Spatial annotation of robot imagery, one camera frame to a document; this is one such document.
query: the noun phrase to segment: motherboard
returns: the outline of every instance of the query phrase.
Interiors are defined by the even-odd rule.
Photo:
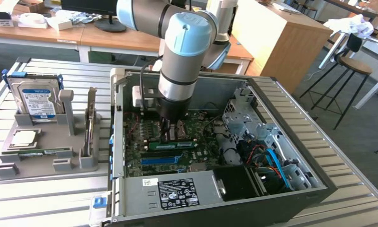
[[[210,170],[221,165],[218,143],[211,135],[213,117],[189,111],[177,123],[177,138],[159,142],[159,120],[151,113],[125,112],[126,177]]]

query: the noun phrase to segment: white cloth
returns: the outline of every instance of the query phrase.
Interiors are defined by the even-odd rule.
[[[353,33],[359,38],[367,38],[374,32],[371,23],[365,21],[361,14],[342,19],[330,19],[323,26],[333,30],[331,34],[341,31],[349,34]]]

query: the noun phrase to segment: monitor stand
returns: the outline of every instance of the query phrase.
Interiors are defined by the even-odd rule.
[[[126,26],[123,26],[117,20],[113,20],[110,15],[109,19],[97,20],[94,22],[94,26],[105,32],[123,32],[126,30]]]

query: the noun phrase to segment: hard drive label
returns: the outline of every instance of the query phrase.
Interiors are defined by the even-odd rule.
[[[49,101],[52,96],[48,89],[22,89],[29,114],[37,119],[54,118],[54,105]]]
[[[158,191],[163,210],[199,205],[193,178],[158,181]]]

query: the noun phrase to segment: light blue joint cap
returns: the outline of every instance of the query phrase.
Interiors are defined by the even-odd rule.
[[[221,52],[221,54],[218,55],[218,57],[215,58],[213,63],[209,65],[207,69],[211,69],[211,70],[219,69],[219,67],[221,67],[221,65],[222,65],[222,63],[225,61],[225,58],[226,58],[226,55],[227,55],[230,47],[231,47],[231,44],[227,43],[223,51]]]
[[[177,55],[191,57],[206,51],[210,45],[211,26],[193,13],[177,13],[170,17],[165,32],[165,44]]]
[[[118,21],[129,28],[137,30],[133,19],[133,0],[118,0],[115,14]]]

